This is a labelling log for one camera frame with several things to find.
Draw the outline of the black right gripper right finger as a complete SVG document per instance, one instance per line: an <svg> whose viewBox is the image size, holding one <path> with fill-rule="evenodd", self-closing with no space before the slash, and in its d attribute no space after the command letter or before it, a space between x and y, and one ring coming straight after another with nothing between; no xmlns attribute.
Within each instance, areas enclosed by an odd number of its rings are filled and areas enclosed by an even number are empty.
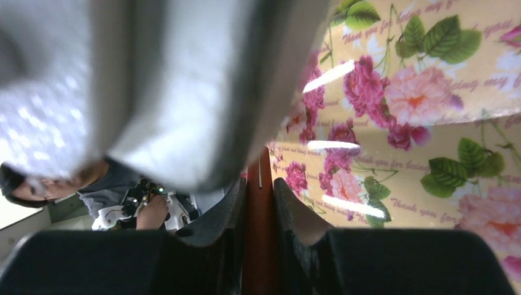
<svg viewBox="0 0 521 295"><path fill-rule="evenodd" d="M285 294L514 294L488 245L444 229L336 228L273 182Z"/></svg>

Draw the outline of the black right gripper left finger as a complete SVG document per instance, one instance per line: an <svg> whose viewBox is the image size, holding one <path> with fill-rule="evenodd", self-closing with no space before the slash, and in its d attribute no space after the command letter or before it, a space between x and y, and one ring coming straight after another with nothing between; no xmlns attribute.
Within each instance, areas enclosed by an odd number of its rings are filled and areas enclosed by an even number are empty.
<svg viewBox="0 0 521 295"><path fill-rule="evenodd" d="M246 180L166 230L46 230L1 267L2 294L238 294Z"/></svg>

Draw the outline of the floral yellow tray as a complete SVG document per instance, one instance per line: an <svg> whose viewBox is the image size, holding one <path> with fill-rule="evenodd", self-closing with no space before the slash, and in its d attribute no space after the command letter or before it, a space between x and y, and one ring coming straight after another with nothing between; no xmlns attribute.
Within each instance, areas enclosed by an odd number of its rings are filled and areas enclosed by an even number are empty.
<svg viewBox="0 0 521 295"><path fill-rule="evenodd" d="M520 2L332 10L272 178L335 226L473 232L520 286Z"/></svg>

